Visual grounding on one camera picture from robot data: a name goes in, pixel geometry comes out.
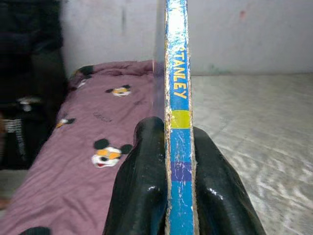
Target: black bag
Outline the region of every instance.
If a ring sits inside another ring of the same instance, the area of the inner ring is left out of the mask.
[[[0,168],[30,168],[53,127],[46,118],[44,104],[37,98],[1,102],[0,112],[5,125]]]

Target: gray floor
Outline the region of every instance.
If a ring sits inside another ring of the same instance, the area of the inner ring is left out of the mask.
[[[313,74],[193,77],[192,85],[195,125],[238,171],[268,235],[313,235]],[[0,171],[0,196],[24,176]]]

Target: bed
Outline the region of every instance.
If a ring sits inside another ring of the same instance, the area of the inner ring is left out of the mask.
[[[137,123],[151,115],[152,61],[80,68],[58,124],[0,221],[1,235],[31,227],[102,234],[116,173]]]

